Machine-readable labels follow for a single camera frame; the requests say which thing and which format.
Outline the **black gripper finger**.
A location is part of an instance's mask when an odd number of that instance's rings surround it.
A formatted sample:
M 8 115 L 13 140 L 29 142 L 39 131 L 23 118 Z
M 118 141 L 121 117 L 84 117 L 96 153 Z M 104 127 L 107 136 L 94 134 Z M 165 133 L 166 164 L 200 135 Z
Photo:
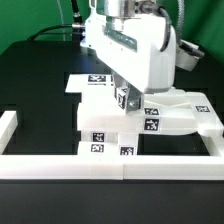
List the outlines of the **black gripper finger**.
M 116 72 L 112 73 L 113 86 L 115 88 L 120 88 L 122 86 L 123 78 Z
M 126 93 L 126 112 L 137 111 L 141 108 L 141 92 L 136 88 L 128 88 Z

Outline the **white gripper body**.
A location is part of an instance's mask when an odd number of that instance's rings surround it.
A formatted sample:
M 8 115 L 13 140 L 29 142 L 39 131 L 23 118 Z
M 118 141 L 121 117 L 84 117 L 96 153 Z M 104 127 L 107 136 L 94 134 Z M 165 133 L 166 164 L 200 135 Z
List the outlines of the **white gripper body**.
M 103 22 L 97 57 L 142 93 L 166 92 L 173 83 L 176 35 L 171 28 L 167 48 L 162 51 L 166 20 L 152 14 L 128 19 L 121 32 Z

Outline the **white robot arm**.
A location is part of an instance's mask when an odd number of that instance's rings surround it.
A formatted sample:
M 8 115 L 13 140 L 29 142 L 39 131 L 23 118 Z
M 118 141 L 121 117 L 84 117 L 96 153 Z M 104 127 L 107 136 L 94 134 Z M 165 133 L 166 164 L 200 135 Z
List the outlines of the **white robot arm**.
M 151 0 L 90 0 L 86 42 L 111 68 L 125 111 L 143 106 L 146 94 L 168 91 L 175 76 L 176 34 L 164 7 Z

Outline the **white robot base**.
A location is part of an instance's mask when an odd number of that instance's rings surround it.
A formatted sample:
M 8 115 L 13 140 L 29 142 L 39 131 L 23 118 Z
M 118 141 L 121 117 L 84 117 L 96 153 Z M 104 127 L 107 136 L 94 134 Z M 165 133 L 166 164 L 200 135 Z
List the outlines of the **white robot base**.
M 95 55 L 96 49 L 102 42 L 103 22 L 98 19 L 87 19 L 85 22 L 85 37 L 80 42 L 80 48 L 83 53 Z

